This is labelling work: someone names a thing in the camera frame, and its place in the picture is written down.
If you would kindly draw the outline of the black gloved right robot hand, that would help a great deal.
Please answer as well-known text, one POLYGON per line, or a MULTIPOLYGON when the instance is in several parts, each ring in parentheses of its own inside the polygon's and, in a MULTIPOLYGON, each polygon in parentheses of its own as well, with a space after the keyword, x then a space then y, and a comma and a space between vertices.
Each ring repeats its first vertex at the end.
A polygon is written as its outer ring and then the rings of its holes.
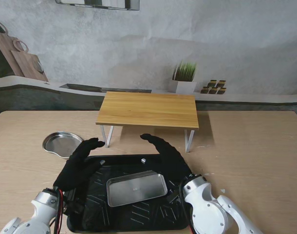
POLYGON ((166 180, 173 183, 194 176, 179 151, 164 139, 151 134, 142 134, 140 138, 154 145, 160 155, 160 162, 150 157, 141 159, 147 169, 162 174, 166 180))

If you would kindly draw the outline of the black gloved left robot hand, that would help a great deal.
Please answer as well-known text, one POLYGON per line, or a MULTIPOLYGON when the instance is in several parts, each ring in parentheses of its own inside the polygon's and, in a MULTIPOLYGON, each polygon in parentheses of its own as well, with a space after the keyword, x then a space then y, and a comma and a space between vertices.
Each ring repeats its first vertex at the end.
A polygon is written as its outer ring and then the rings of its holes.
POLYGON ((66 161, 62 171, 53 183, 53 187, 67 192, 89 180, 102 167, 102 163, 99 159, 88 160, 87 158, 92 150, 101 148, 104 145, 105 142, 100 141, 98 138, 91 138, 81 142, 66 161))

